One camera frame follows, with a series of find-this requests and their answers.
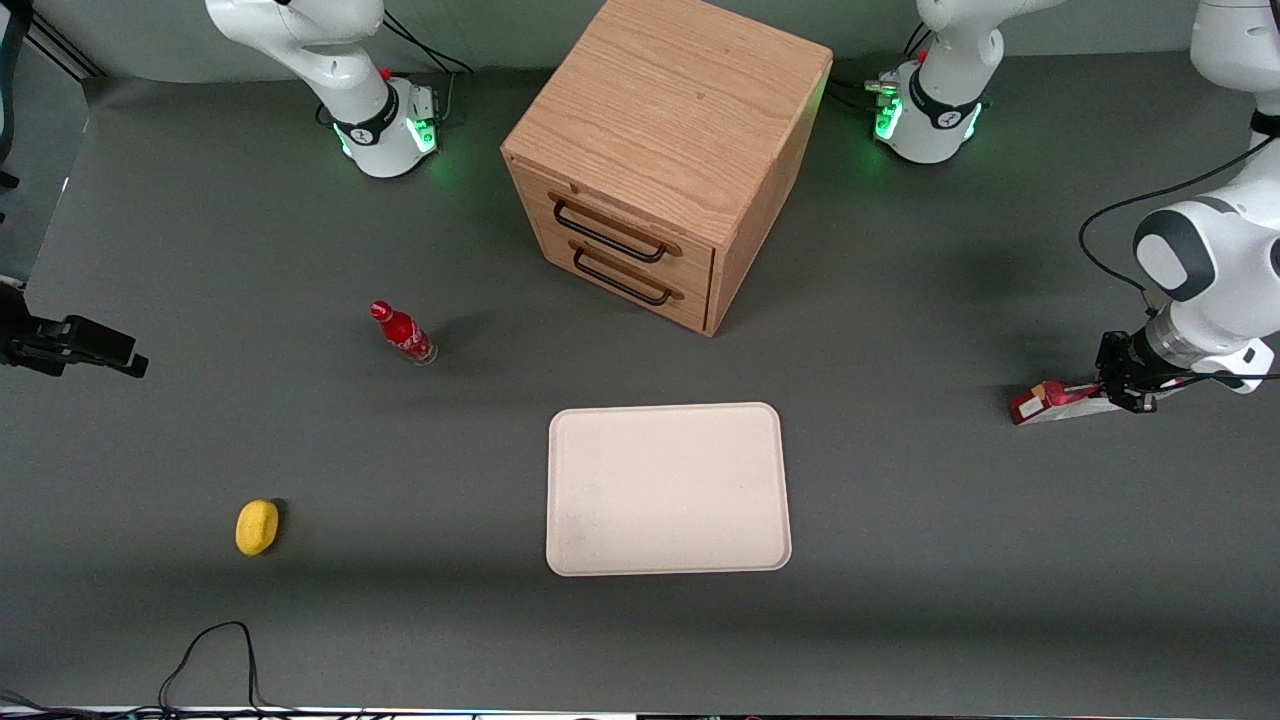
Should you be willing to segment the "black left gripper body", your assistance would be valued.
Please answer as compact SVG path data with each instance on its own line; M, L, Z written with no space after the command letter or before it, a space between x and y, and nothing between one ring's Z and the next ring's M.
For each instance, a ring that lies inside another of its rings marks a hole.
M1124 386L1161 387L1164 379L1158 375L1161 360L1156 359L1156 366L1148 364L1148 357L1140 351L1135 338L1125 331L1107 331L1102 334L1100 347L1096 354L1096 370L1114 372L1121 377Z

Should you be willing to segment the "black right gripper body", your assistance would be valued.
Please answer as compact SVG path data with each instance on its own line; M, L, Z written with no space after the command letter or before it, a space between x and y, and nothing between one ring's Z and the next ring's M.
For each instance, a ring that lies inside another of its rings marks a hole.
M1 286L1 364L61 377L65 372L65 347L55 331L58 324L33 316L23 292Z

